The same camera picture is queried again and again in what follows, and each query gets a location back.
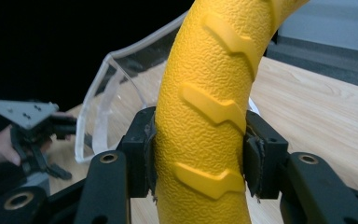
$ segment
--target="yellow textured surface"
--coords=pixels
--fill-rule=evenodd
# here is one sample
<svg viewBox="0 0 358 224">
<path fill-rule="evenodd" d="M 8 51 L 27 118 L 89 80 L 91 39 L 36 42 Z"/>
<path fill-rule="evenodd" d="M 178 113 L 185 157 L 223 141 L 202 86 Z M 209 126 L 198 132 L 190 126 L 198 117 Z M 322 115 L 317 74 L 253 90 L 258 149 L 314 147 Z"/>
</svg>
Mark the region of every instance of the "yellow textured surface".
<svg viewBox="0 0 358 224">
<path fill-rule="evenodd" d="M 227 102 L 242 115 L 235 120 L 243 120 L 268 42 L 281 22 L 306 2 L 196 0 L 188 11 L 172 46 L 156 109 L 160 223 L 251 222 L 244 180 L 238 184 L 231 177 L 242 174 L 241 129 L 246 124 L 230 115 L 211 120 L 216 111 L 225 111 Z M 183 92 L 184 86 L 196 94 Z M 230 183 L 236 186 L 227 188 Z"/>
</svg>

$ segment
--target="black mechanical bracket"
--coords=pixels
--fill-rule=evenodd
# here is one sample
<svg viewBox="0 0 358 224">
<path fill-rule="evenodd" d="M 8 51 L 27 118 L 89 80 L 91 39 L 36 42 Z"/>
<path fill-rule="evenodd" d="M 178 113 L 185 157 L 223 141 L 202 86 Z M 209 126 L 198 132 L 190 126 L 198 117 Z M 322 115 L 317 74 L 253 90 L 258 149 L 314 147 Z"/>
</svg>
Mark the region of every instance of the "black mechanical bracket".
<svg viewBox="0 0 358 224">
<path fill-rule="evenodd" d="M 322 158 L 288 153 L 288 142 L 247 112 L 243 171 L 251 195 L 281 197 L 284 223 L 358 223 L 358 190 L 348 188 Z"/>
<path fill-rule="evenodd" d="M 0 115 L 12 122 L 11 143 L 21 157 L 26 175 L 40 171 L 61 179 L 72 178 L 57 164 L 47 164 L 40 150 L 53 134 L 62 140 L 76 133 L 76 119 L 56 115 L 58 109 L 53 103 L 0 100 Z"/>
<path fill-rule="evenodd" d="M 0 197 L 0 223 L 131 223 L 130 198 L 154 192 L 151 141 L 155 107 L 135 116 L 117 150 L 91 160 L 87 177 L 47 197 L 36 187 Z M 358 191 L 344 185 L 320 157 L 288 153 L 288 143 L 261 117 L 247 112 L 243 172 L 252 196 L 278 199 L 284 223 L 358 223 Z"/>
</svg>

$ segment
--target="transparent plastic shield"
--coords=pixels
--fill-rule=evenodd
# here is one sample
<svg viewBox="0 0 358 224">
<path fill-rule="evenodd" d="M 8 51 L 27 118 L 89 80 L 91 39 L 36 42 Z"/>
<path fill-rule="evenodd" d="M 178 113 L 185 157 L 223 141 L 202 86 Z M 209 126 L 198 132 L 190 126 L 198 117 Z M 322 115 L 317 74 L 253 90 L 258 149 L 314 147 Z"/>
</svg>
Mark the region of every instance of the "transparent plastic shield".
<svg viewBox="0 0 358 224">
<path fill-rule="evenodd" d="M 106 55 L 77 118 L 77 162 L 116 149 L 135 114 L 156 105 L 165 63 L 185 15 Z"/>
</svg>

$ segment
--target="black background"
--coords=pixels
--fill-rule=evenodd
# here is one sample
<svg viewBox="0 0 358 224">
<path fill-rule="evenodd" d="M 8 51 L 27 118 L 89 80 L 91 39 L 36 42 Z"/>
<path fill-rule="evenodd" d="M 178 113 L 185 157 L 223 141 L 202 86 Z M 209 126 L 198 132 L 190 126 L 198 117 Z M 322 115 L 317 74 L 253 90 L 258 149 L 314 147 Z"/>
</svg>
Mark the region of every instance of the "black background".
<svg viewBox="0 0 358 224">
<path fill-rule="evenodd" d="M 193 1 L 0 1 L 0 99 L 83 102 L 104 56 L 155 32 Z M 0 117 L 0 130 L 8 121 Z"/>
</svg>

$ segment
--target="wooden surface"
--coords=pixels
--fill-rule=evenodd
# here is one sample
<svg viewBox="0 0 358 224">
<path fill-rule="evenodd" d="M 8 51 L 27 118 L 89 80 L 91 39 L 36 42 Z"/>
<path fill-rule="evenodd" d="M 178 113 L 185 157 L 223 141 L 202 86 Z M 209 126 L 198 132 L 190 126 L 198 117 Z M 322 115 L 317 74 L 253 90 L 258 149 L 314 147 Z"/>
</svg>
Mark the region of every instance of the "wooden surface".
<svg viewBox="0 0 358 224">
<path fill-rule="evenodd" d="M 150 94 L 147 98 L 151 105 L 157 100 L 162 69 L 148 71 L 140 76 L 142 80 L 134 80 Z M 322 157 L 348 186 L 358 189 L 357 86 L 263 58 L 251 98 L 261 117 L 289 142 L 289 152 L 304 151 Z M 76 116 L 79 109 L 70 113 Z M 89 166 L 75 161 L 74 144 L 74 137 L 71 141 L 54 141 L 48 152 L 50 162 L 73 174 L 69 181 L 51 178 L 51 193 L 87 175 Z M 253 223 L 282 223 L 279 200 L 259 203 L 247 196 Z M 131 199 L 131 212 L 133 223 L 158 223 L 151 197 Z"/>
</svg>

